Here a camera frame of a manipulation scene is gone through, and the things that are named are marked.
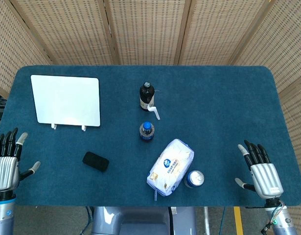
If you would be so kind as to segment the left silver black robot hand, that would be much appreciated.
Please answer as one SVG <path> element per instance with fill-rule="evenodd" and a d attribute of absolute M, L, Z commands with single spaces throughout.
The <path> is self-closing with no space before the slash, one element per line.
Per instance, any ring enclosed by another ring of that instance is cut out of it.
<path fill-rule="evenodd" d="M 0 135 L 0 202 L 16 198 L 14 190 L 20 181 L 35 174 L 41 165 L 37 161 L 31 168 L 20 172 L 20 160 L 23 144 L 28 136 L 24 132 L 17 139 L 18 128 Z"/>

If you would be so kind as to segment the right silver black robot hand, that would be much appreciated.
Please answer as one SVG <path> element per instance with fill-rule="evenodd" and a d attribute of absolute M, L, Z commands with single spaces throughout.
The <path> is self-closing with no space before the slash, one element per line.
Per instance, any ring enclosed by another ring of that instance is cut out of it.
<path fill-rule="evenodd" d="M 247 140 L 244 143 L 246 147 L 241 144 L 237 147 L 245 159 L 253 183 L 245 183 L 239 178 L 235 178 L 235 182 L 243 189 L 256 192 L 266 201 L 264 207 L 283 207 L 284 203 L 280 200 L 284 192 L 283 186 L 267 151 L 261 144 L 255 145 Z"/>

